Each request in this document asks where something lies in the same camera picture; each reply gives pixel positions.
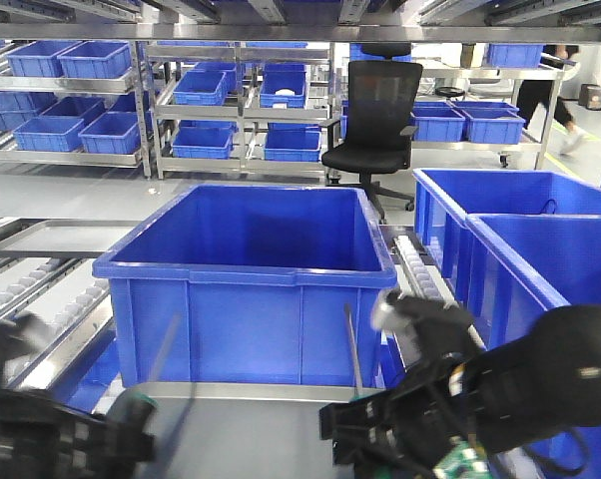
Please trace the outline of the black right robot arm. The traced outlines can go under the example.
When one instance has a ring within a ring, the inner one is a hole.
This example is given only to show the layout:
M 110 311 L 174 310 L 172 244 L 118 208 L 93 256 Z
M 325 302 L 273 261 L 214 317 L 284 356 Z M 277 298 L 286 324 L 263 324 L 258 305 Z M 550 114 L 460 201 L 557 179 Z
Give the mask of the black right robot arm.
M 489 350 L 470 334 L 472 314 L 441 300 L 390 291 L 372 322 L 412 329 L 420 356 L 395 386 L 320 410 L 337 465 L 431 478 L 460 444 L 493 456 L 601 426 L 601 304 L 550 309 Z

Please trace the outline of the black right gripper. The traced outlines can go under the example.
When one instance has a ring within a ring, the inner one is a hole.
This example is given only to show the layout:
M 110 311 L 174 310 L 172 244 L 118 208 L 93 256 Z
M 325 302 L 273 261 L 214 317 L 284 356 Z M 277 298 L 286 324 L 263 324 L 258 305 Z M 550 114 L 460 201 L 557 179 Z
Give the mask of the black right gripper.
M 419 357 L 395 386 L 319 411 L 319 435 L 331 445 L 333 465 L 350 466 L 361 478 L 382 467 L 432 478 L 462 442 L 494 462 L 476 399 L 489 351 L 470 331 L 472 314 L 444 300 L 389 291 L 371 319 L 378 329 L 413 332 Z

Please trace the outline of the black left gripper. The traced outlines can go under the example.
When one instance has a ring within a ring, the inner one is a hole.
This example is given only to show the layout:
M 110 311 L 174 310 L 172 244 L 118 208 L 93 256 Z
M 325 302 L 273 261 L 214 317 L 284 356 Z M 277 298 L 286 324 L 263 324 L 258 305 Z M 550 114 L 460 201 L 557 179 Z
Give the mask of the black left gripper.
M 107 414 L 54 400 L 42 389 L 10 389 L 6 363 L 36 351 L 46 324 L 32 313 L 0 320 L 0 478 L 131 478 L 154 461 L 146 427 L 155 402 L 124 393 Z

